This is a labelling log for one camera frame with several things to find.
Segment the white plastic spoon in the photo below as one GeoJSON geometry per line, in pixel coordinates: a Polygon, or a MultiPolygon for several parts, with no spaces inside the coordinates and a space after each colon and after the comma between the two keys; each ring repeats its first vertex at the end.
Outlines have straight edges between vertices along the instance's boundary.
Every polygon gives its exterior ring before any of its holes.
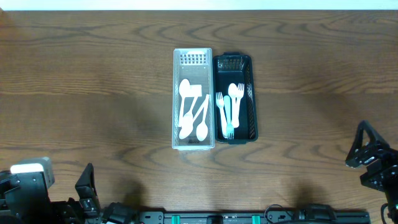
{"type": "Polygon", "coordinates": [[[193,98],[189,111],[183,116],[182,129],[187,129],[189,126],[193,124],[193,108],[197,102],[197,99],[198,99],[197,96],[193,98]]]}
{"type": "MultiPolygon", "coordinates": [[[[199,107],[198,111],[196,112],[196,114],[193,116],[193,123],[195,122],[195,120],[199,117],[199,115],[201,113],[203,113],[203,107],[204,107],[204,103],[201,104],[201,106],[199,107]]],[[[189,126],[187,129],[181,129],[180,133],[179,133],[179,138],[180,139],[185,139],[187,138],[190,133],[193,131],[193,124],[191,126],[189,126]]]]}
{"type": "Polygon", "coordinates": [[[228,87],[228,95],[231,98],[231,104],[232,104],[232,125],[233,128],[237,128],[239,126],[239,120],[238,120],[238,112],[237,112],[237,104],[236,100],[238,97],[238,88],[234,83],[231,83],[228,87]]]}
{"type": "Polygon", "coordinates": [[[208,104],[209,104],[209,95],[206,95],[203,107],[203,117],[201,123],[197,126],[196,134],[199,141],[204,141],[208,134],[208,127],[205,123],[207,111],[208,111],[208,104]]]}

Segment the white plastic fork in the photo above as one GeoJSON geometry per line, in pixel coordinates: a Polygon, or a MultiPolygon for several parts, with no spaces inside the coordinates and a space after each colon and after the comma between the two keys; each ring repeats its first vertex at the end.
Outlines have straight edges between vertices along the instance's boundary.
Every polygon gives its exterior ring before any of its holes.
{"type": "Polygon", "coordinates": [[[244,84],[239,83],[237,86],[237,92],[236,92],[236,112],[237,116],[239,116],[239,110],[240,110],[240,102],[242,97],[244,96],[244,84]]]}
{"type": "Polygon", "coordinates": [[[227,138],[227,130],[226,130],[226,117],[224,113],[224,101],[223,101],[223,95],[221,92],[216,93],[216,105],[220,110],[220,120],[221,120],[221,131],[223,137],[226,139],[227,138]]]}

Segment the white plastic spoon bowl up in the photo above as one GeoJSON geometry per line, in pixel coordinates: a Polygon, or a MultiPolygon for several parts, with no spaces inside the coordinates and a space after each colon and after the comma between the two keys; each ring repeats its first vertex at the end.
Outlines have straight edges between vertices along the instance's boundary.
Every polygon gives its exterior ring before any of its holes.
{"type": "Polygon", "coordinates": [[[180,104],[179,118],[178,118],[178,126],[179,127],[182,126],[185,97],[189,91],[190,91],[190,82],[188,81],[188,79],[183,79],[179,86],[179,93],[180,93],[180,96],[182,97],[181,104],[180,104]]]}

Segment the mint green plastic fork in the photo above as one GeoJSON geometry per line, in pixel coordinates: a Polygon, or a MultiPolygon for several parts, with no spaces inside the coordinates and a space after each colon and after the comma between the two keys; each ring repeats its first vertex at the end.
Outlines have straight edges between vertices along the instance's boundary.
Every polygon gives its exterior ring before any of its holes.
{"type": "Polygon", "coordinates": [[[226,113],[226,135],[228,140],[234,139],[234,128],[232,125],[232,104],[231,98],[226,95],[224,96],[224,108],[226,113]]]}

